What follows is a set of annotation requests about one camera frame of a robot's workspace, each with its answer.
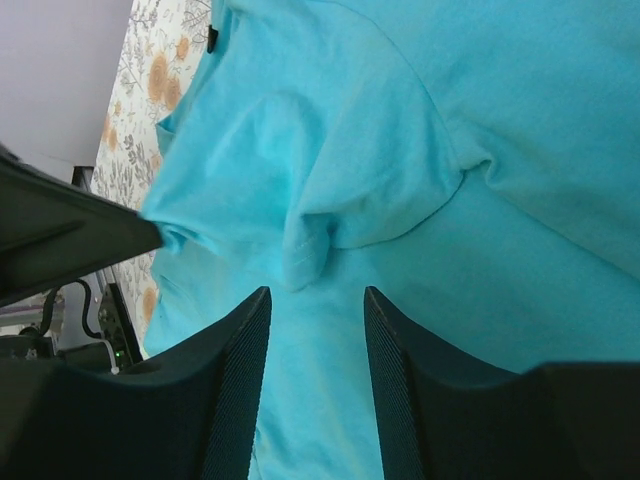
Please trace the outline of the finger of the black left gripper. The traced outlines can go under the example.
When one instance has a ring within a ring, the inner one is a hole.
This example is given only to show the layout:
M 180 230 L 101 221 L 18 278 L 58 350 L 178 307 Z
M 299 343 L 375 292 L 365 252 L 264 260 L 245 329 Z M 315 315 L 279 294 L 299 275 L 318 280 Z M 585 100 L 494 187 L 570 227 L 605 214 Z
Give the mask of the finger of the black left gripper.
M 1 304 L 163 245 L 136 211 L 61 182 L 1 148 Z

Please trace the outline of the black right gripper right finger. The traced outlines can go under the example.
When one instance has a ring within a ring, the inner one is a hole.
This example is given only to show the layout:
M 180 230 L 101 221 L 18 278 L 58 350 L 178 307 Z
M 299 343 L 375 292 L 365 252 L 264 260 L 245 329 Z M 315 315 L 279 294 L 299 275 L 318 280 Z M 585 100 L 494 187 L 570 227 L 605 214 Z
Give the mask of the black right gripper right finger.
M 638 477 L 637 364 L 516 374 L 421 327 L 374 287 L 364 323 L 386 478 Z

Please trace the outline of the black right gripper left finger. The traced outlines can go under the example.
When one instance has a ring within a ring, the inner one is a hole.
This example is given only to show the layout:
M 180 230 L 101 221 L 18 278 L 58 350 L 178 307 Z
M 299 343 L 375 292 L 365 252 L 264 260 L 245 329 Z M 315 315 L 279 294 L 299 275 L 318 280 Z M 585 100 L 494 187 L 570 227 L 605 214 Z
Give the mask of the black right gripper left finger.
M 271 322 L 261 287 L 226 317 L 124 372 L 1 364 L 5 479 L 244 479 Z

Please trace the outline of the turquoise t shirt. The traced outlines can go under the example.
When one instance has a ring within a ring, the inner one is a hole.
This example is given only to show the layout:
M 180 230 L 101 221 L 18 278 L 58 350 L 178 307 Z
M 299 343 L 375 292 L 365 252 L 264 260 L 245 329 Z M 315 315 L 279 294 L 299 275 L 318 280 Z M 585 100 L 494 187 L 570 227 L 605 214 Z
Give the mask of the turquoise t shirt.
M 379 288 L 496 366 L 639 357 L 635 1 L 216 1 L 157 127 L 158 354 L 273 299 L 249 475 L 383 475 Z

